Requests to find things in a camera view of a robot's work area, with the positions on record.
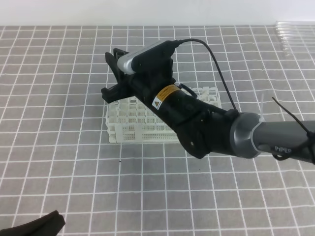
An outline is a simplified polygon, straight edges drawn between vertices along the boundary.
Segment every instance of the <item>black cable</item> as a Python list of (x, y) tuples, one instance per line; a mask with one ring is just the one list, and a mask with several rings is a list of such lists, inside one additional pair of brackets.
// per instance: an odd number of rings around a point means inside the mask
[(218, 64), (218, 62), (217, 62), (217, 59), (216, 59), (215, 55), (213, 54), (213, 52), (211, 51), (211, 49), (210, 49), (210, 47), (208, 46), (208, 44), (206, 44), (204, 41), (202, 41), (202, 40), (200, 40), (200, 39), (196, 39), (196, 38), (188, 38), (188, 39), (178, 40), (178, 43), (179, 43), (179, 44), (186, 43), (186, 42), (198, 42), (198, 43), (203, 44), (203, 45), (208, 49), (208, 51), (209, 51), (209, 53), (210, 53), (210, 55), (211, 55), (213, 61), (214, 61), (215, 64), (216, 64), (216, 67), (217, 67), (217, 69), (218, 69), (218, 72), (219, 72), (219, 75), (220, 75), (220, 77), (221, 77), (222, 83), (223, 83), (223, 85), (224, 85), (225, 91), (227, 92), (228, 98), (230, 99), (233, 108), (236, 110), (236, 106), (235, 106), (235, 104), (234, 104), (234, 101), (233, 101), (233, 99), (232, 99), (232, 96), (231, 96), (231, 94), (230, 94), (230, 91), (228, 90), (228, 87), (227, 87), (227, 85), (226, 85), (226, 83), (225, 83), (225, 80), (224, 80), (224, 78), (223, 78), (223, 75), (222, 75), (222, 72), (221, 72), (221, 70), (220, 70), (220, 67), (219, 67), (219, 64)]
[(279, 107), (281, 107), (285, 112), (287, 112), (295, 121), (305, 130), (307, 135), (311, 135), (310, 131), (305, 127), (305, 125), (294, 115), (292, 114), (287, 108), (280, 104), (274, 97), (272, 99), (277, 103)]

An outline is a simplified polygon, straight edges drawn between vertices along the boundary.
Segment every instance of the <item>white wall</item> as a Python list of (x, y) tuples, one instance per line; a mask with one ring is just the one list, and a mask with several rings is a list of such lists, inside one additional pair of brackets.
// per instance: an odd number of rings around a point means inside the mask
[(314, 0), (0, 0), (0, 25), (241, 25), (315, 20)]

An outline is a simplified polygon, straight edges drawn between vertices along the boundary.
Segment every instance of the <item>gray grid mat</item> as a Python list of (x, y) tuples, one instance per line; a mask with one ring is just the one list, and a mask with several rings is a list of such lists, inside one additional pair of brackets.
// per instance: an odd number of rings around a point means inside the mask
[[(100, 89), (115, 84), (104, 53), (159, 38), (210, 44), (237, 107), (266, 120), (315, 119), (313, 55), (285, 56), (274, 27), (0, 27), (0, 229), (55, 209), (62, 235), (311, 236), (315, 169), (269, 155), (255, 160), (179, 144), (109, 144)], [(202, 45), (173, 57), (189, 87), (222, 82)]]

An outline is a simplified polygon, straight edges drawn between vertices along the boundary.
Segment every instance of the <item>white grid line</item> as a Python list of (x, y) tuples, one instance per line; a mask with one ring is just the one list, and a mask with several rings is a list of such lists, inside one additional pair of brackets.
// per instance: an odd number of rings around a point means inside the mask
[[(40, 60), (39, 60), (39, 64), (38, 64), (38, 66), (37, 66), (36, 72), (38, 72), (39, 65), (40, 65), (40, 62), (41, 62), (41, 60), (42, 60), (42, 57), (43, 57), (43, 54), (41, 55), (41, 58), (40, 58)], [(27, 103), (28, 103), (28, 100), (29, 100), (29, 97), (30, 97), (31, 90), (32, 90), (32, 87), (33, 87), (33, 85), (34, 85), (34, 81), (35, 81), (35, 77), (34, 77), (34, 80), (33, 80), (32, 85), (31, 85), (30, 92), (29, 92), (29, 94), (28, 94), (28, 96), (27, 96), (27, 100), (26, 100), (26, 103), (25, 103), (25, 107), (24, 107), (24, 109), (23, 109), (23, 114), (24, 114), (24, 112), (25, 112), (25, 109), (26, 109), (26, 106), (27, 106)], [(37, 138), (38, 138), (39, 130), (40, 130), (40, 127), (41, 127), (41, 123), (42, 123), (42, 119), (41, 119), (41, 121), (39, 122), (39, 126), (38, 126), (38, 129), (37, 129), (37, 133), (36, 133), (36, 137), (35, 137), (34, 144), (37, 142)], [(28, 173), (29, 173), (30, 166), (31, 166), (31, 159), (32, 159), (32, 158), (30, 158), (30, 160), (29, 160), (28, 167), (27, 167), (27, 170), (26, 170), (26, 173), (25, 173), (25, 178), (24, 178), (24, 181), (23, 181), (23, 185), (22, 185), (22, 189), (21, 189), (21, 194), (20, 194), (20, 197), (19, 197), (18, 204), (17, 204), (17, 206), (16, 206), (15, 216), (14, 216), (13, 221), (12, 221), (12, 227), (14, 226), (14, 223), (15, 223), (15, 220), (16, 220), (16, 216), (17, 216), (17, 214), (18, 214), (18, 210), (19, 210), (19, 207), (20, 207), (20, 203), (21, 203), (21, 199), (22, 199), (22, 195), (23, 195), (25, 183), (26, 183), (26, 180), (27, 180), (27, 177), (28, 177)]]
[(61, 120), (61, 122), (60, 122), (59, 133), (58, 133), (58, 136), (57, 136), (57, 139), (56, 139), (56, 143), (55, 143), (55, 147), (54, 147), (53, 160), (52, 160), (51, 165), (50, 165), (50, 170), (49, 170), (48, 179), (47, 179), (46, 188), (45, 188), (45, 194), (44, 194), (44, 198), (43, 198), (43, 202), (42, 202), (42, 206), (41, 206), (41, 210), (40, 210), (40, 217), (42, 217), (43, 211), (44, 211), (44, 206), (45, 206), (45, 201), (46, 201), (46, 195), (47, 195), (48, 185), (49, 185), (49, 180), (50, 180), (49, 177), (51, 176), (51, 172), (52, 172), (52, 170), (53, 170), (53, 164), (54, 164), (54, 159), (55, 159), (55, 154), (56, 154), (56, 149), (57, 149), (57, 143), (58, 143), (58, 139), (59, 139), (61, 127), (62, 127), (62, 120)]
[[(252, 82), (252, 76), (251, 76), (250, 72), (248, 72), (248, 74), (249, 74), (249, 77), (250, 77), (250, 79), (251, 79), (252, 88), (254, 89), (255, 87), (254, 87), (254, 84), (253, 84), (253, 82)], [(259, 104), (259, 100), (258, 100), (256, 91), (254, 91), (254, 93), (255, 93), (256, 102)], [(257, 171), (257, 166), (256, 166), (255, 159), (253, 159), (253, 163), (254, 163), (254, 167), (255, 167), (256, 174), (257, 174), (257, 179), (258, 179), (259, 187), (260, 187), (260, 189), (261, 189), (262, 199), (263, 199), (263, 202), (264, 202), (265, 207), (267, 207), (266, 200), (265, 200), (265, 196), (264, 196), (264, 193), (263, 193), (263, 191), (262, 191), (262, 186), (261, 186), (259, 174), (258, 174), (258, 171)], [(270, 215), (269, 215), (269, 212), (268, 212), (267, 208), (266, 208), (266, 214), (267, 214), (267, 217), (268, 217), (269, 226), (272, 228), (271, 219), (270, 219)], [(274, 230), (273, 230), (273, 229), (271, 229), (271, 234), (272, 234), (272, 236), (274, 236)]]
[(76, 149), (76, 154), (75, 154), (75, 161), (74, 161), (74, 164), (73, 164), (72, 177), (71, 177), (70, 187), (69, 187), (69, 196), (68, 196), (68, 199), (67, 199), (67, 205), (66, 205), (66, 211), (65, 211), (65, 215), (64, 215), (64, 220), (67, 219), (67, 213), (68, 213), (68, 209), (69, 209), (70, 193), (71, 193), (71, 190), (72, 190), (73, 176), (74, 176), (74, 172), (75, 172), (75, 164), (76, 164), (76, 159), (77, 159), (77, 155), (78, 155), (78, 149), (79, 149), (79, 143), (80, 143), (80, 135), (81, 135), (81, 130), (82, 130), (82, 123), (83, 123), (83, 119), (81, 120), (81, 129), (79, 131), (79, 138), (78, 138), (78, 142), (77, 142), (77, 149)]
[[(281, 114), (282, 114), (283, 120), (285, 120), (284, 114), (283, 114), (283, 112), (282, 112), (282, 109), (281, 109)], [(289, 205), (292, 206), (291, 201), (290, 201), (290, 198), (289, 198), (289, 195), (288, 195), (288, 192), (287, 192), (287, 189), (286, 189), (286, 185), (285, 185), (285, 182), (284, 182), (284, 178), (283, 178), (283, 176), (282, 176), (282, 173), (281, 173), (280, 166), (279, 166), (279, 163), (278, 163), (278, 162), (277, 162), (277, 166), (278, 166), (278, 169), (279, 169), (279, 171), (280, 171), (280, 177), (281, 177), (281, 181), (282, 181), (282, 183), (283, 183), (283, 186), (284, 186), (284, 188), (285, 188), (285, 194), (286, 194), (287, 200), (288, 200), (288, 202), (289, 202)], [(291, 214), (292, 214), (292, 216), (293, 216), (293, 220), (294, 220), (294, 223), (295, 223), (295, 226), (296, 226), (296, 230), (297, 230), (297, 232), (298, 232), (298, 235), (300, 236), (301, 233), (300, 233), (300, 230), (299, 230), (299, 227), (298, 227), (298, 224), (297, 224), (295, 215), (294, 215), (294, 211), (293, 211), (292, 208), (291, 208)]]

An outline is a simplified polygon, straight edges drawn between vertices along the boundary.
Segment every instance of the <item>yellow warning sticker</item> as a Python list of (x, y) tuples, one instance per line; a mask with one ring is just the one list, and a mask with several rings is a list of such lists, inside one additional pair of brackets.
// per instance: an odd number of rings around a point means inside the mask
[(180, 90), (179, 87), (176, 85), (169, 85), (163, 88), (157, 96), (154, 98), (152, 106), (154, 106), (156, 109), (159, 109), (162, 102), (172, 93), (177, 90)]
[(180, 90), (180, 89), (176, 85), (166, 86), (157, 94), (157, 98), (163, 102), (168, 97), (168, 95), (170, 95), (172, 92), (175, 92), (177, 90)]

